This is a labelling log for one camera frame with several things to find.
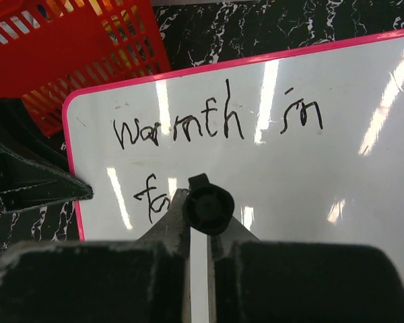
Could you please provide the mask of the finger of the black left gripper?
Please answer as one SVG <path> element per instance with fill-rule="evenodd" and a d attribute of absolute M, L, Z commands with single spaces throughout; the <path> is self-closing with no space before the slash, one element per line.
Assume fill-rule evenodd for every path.
<path fill-rule="evenodd" d="M 92 188 L 69 173 L 22 101 L 0 99 L 0 213 L 89 200 Z"/>

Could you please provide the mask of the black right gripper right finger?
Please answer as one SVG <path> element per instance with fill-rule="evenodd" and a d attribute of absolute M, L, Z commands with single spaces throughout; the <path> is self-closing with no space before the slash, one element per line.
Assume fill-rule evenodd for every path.
<path fill-rule="evenodd" d="M 208 235 L 212 322 L 404 322 L 404 286 L 378 248 L 269 242 L 232 219 Z"/>

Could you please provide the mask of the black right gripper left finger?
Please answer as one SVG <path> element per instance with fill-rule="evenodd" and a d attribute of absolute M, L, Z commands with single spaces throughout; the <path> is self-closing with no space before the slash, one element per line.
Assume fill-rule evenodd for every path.
<path fill-rule="evenodd" d="M 188 190 L 137 240 L 20 242 L 0 257 L 0 322 L 190 322 Z"/>

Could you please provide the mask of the black whiteboard marker pen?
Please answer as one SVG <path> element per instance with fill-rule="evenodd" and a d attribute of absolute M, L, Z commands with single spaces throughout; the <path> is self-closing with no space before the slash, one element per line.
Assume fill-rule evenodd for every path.
<path fill-rule="evenodd" d="M 235 203 L 232 195 L 212 184 L 206 174 L 190 177 L 188 181 L 189 193 L 182 206 L 183 219 L 206 235 L 220 235 L 233 216 Z"/>

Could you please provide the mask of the pink framed whiteboard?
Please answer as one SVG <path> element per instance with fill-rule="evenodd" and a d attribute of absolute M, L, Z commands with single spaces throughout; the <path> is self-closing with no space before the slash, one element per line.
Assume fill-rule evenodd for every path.
<path fill-rule="evenodd" d="M 81 89 L 63 126 L 81 242 L 139 239 L 206 174 L 258 239 L 372 246 L 404 286 L 404 29 Z M 188 226 L 190 322 L 212 322 Z"/>

